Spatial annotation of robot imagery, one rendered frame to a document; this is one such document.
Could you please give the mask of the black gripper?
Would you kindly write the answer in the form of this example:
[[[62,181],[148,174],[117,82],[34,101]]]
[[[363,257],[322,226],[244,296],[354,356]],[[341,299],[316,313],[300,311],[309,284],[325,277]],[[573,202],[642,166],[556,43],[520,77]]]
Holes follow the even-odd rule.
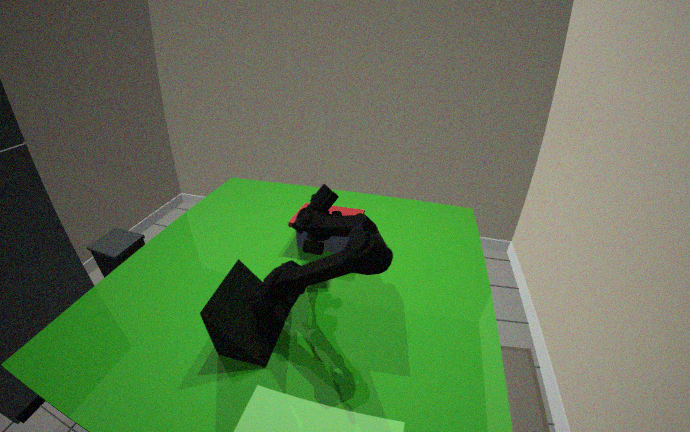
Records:
[[[303,241],[303,253],[308,253],[308,254],[315,254],[315,255],[322,255],[323,254],[323,249],[324,249],[324,243],[322,242],[317,242],[314,237],[309,235],[307,233],[307,239]],[[310,241],[312,240],[312,241]]]

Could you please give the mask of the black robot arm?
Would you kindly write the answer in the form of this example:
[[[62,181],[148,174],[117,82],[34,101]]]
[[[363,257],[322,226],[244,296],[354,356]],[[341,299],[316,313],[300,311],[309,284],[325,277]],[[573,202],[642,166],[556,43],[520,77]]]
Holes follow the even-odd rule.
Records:
[[[349,237],[346,247],[302,266],[289,260],[274,268],[247,300],[262,317],[279,305],[291,309],[309,285],[349,273],[380,274],[391,265],[393,252],[376,224],[365,214],[342,216],[340,211],[327,212],[338,197],[323,184],[311,203],[298,212],[292,227],[299,234],[305,231],[318,241],[328,240],[330,236]]]

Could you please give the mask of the red box lid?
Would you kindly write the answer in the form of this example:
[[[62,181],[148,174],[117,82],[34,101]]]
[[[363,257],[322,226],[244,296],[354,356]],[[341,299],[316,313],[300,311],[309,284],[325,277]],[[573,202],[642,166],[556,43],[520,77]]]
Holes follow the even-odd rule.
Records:
[[[309,204],[310,204],[310,203],[304,203],[304,204],[302,205],[302,207],[295,213],[294,217],[288,222],[288,223],[289,223],[289,227],[292,227],[292,225],[294,224],[298,212],[299,212],[302,208],[307,207],[307,205],[309,205]],[[356,214],[358,214],[358,213],[362,213],[362,214],[365,213],[365,210],[363,210],[363,209],[346,208],[346,207],[338,207],[338,206],[331,206],[330,209],[329,209],[328,211],[329,211],[329,214],[332,214],[333,211],[340,211],[340,212],[342,213],[342,216],[346,216],[346,215],[356,215]]]

